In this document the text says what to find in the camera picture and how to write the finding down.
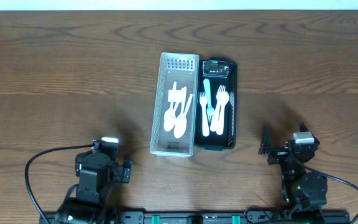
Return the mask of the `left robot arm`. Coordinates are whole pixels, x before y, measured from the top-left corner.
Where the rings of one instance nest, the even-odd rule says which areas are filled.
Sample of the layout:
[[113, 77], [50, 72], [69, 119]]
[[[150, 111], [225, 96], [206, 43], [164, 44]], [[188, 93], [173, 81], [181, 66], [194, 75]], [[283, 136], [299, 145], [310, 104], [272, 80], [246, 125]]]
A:
[[117, 209], [107, 204], [112, 189], [130, 182], [132, 161], [116, 162], [119, 140], [103, 137], [92, 150], [77, 154], [75, 174], [79, 183], [66, 194], [54, 223], [119, 223]]

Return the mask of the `pink plastic fork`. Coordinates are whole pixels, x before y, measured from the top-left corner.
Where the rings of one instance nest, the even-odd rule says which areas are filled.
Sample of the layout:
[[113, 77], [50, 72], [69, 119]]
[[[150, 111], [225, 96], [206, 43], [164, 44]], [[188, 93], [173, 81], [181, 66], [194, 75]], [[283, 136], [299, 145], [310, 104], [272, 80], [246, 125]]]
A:
[[210, 126], [210, 131], [215, 132], [218, 128], [218, 120], [219, 120], [219, 114], [221, 112], [221, 105], [225, 99], [224, 96], [224, 92], [226, 90], [226, 86], [225, 85], [220, 85], [218, 88], [218, 91], [216, 93], [216, 99], [217, 99], [217, 103], [216, 103], [216, 107], [215, 107], [215, 112], [214, 112], [214, 116], [211, 122], [211, 126]]

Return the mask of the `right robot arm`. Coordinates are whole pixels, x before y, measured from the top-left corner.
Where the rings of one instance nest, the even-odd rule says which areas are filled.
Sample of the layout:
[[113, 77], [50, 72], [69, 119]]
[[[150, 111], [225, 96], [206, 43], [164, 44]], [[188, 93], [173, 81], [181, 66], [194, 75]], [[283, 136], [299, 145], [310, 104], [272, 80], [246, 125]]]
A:
[[328, 180], [321, 174], [308, 172], [305, 163], [315, 156], [319, 141], [301, 123], [300, 131], [293, 134], [284, 146], [274, 146], [265, 125], [259, 148], [260, 155], [267, 155], [269, 165], [278, 164], [282, 173], [282, 195], [288, 207], [280, 218], [325, 223], [321, 207], [327, 204]]

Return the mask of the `white plastic fork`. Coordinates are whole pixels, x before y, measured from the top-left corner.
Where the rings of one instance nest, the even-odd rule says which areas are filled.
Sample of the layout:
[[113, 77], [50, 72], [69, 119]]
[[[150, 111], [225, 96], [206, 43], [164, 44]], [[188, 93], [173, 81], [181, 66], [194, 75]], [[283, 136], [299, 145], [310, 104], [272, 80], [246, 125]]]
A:
[[204, 137], [209, 136], [209, 126], [208, 126], [208, 117], [206, 112], [207, 99], [204, 92], [200, 92], [200, 105], [201, 105], [201, 115], [202, 115], [202, 134]]

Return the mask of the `white plastic spoon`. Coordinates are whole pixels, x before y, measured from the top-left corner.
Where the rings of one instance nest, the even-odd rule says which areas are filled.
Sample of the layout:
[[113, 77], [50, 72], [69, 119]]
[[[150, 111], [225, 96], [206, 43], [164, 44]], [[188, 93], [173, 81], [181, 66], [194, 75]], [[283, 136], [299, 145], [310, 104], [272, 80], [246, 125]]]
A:
[[186, 131], [186, 127], [187, 127], [186, 116], [187, 116], [188, 110], [190, 109], [192, 99], [193, 99], [193, 94], [190, 94], [186, 104], [185, 105], [183, 104], [183, 108], [182, 108], [179, 116], [176, 118], [176, 123], [175, 123], [175, 128], [174, 128], [174, 136], [177, 139], [181, 138]]
[[168, 110], [164, 113], [164, 123], [163, 128], [166, 132], [169, 132], [173, 129], [175, 123], [174, 119], [176, 118], [176, 106], [177, 106], [177, 83], [173, 82], [173, 87], [168, 91], [168, 102], [170, 106]]
[[170, 122], [175, 124], [177, 116], [177, 108], [181, 105], [180, 115], [184, 115], [185, 110], [185, 98], [186, 98], [186, 87], [182, 87], [181, 90], [175, 88], [168, 91], [168, 98], [171, 103], [170, 107]]
[[229, 93], [224, 91], [223, 95], [222, 95], [221, 111], [220, 111], [220, 114], [219, 114], [218, 126], [217, 126], [217, 130], [216, 130], [217, 135], [222, 135], [223, 134], [225, 107], [226, 107], [226, 104], [228, 103], [228, 101], [229, 101]]

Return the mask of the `mint green plastic fork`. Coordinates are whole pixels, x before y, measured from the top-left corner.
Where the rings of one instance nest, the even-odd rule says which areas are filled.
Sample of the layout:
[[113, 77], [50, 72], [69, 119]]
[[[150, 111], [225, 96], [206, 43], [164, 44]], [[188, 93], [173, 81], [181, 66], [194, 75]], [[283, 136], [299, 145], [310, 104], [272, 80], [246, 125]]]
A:
[[207, 117], [208, 117], [208, 121], [211, 123], [215, 110], [213, 108], [212, 105], [212, 100], [211, 100], [211, 84], [210, 84], [210, 80], [208, 78], [205, 78], [203, 80], [203, 86], [204, 86], [204, 91], [205, 91], [205, 95], [206, 95], [206, 99], [207, 99]]

